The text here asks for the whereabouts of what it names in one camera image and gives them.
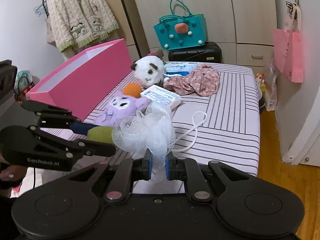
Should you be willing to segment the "person's left hand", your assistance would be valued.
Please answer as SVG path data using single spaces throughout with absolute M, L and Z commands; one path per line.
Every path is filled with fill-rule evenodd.
M 1 155 L 1 180 L 19 181 L 27 174 L 27 167 L 13 165 L 7 162 Z

